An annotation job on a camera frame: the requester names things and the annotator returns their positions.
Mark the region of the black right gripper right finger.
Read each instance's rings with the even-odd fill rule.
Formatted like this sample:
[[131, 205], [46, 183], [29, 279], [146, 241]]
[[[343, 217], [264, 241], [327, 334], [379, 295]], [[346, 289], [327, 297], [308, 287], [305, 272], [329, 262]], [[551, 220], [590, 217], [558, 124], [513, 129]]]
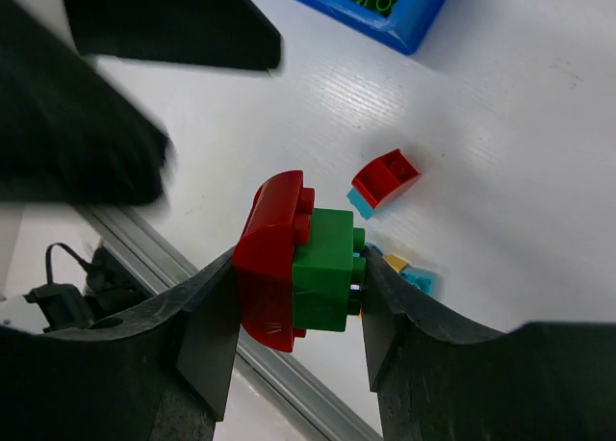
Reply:
[[613, 324], [478, 324], [366, 255], [362, 326], [387, 440], [611, 440]]

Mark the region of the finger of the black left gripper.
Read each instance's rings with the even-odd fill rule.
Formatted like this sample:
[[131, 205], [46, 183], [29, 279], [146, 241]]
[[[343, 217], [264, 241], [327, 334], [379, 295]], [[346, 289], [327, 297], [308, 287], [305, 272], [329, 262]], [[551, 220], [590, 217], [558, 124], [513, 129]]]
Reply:
[[148, 205], [168, 136], [15, 0], [1, 0], [1, 199]]
[[78, 52], [269, 71], [282, 38], [251, 0], [64, 0]]

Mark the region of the red curved brick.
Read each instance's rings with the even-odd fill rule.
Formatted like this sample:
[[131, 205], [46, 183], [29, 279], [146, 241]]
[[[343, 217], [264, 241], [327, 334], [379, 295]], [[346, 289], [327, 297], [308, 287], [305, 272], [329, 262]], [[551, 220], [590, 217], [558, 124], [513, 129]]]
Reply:
[[258, 343], [293, 350], [305, 331], [293, 326], [292, 264], [295, 248], [310, 239], [315, 190], [303, 172], [280, 172], [258, 189], [232, 254], [241, 324]]

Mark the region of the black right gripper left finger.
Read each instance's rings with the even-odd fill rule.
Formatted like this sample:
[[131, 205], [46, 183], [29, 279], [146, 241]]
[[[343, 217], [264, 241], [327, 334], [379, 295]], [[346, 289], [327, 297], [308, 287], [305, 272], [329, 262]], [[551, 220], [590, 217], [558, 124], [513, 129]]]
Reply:
[[169, 329], [111, 341], [95, 323], [1, 330], [5, 440], [209, 440], [217, 421], [163, 365]]

